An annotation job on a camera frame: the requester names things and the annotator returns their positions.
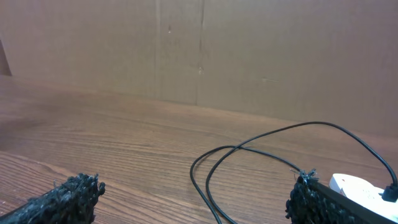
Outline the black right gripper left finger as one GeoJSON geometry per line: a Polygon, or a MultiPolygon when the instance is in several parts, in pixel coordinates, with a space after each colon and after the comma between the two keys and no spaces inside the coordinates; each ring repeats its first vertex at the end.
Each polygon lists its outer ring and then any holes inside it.
{"type": "Polygon", "coordinates": [[[2,215],[1,224],[91,224],[105,186],[97,174],[71,176],[45,194],[30,198],[24,205],[2,215]]]}

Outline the white power strip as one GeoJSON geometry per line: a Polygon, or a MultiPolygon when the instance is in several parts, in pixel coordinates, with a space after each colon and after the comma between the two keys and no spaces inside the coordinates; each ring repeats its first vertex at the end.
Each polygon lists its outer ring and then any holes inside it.
{"type": "Polygon", "coordinates": [[[333,174],[329,187],[346,198],[397,223],[397,202],[382,199],[384,190],[367,180],[347,174],[333,174]]]}

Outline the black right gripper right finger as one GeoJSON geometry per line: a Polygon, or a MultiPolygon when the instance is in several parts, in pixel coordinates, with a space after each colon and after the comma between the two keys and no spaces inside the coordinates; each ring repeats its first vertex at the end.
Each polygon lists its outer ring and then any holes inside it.
{"type": "Polygon", "coordinates": [[[299,172],[285,206],[292,224],[395,223],[319,183],[314,169],[299,172]]]}

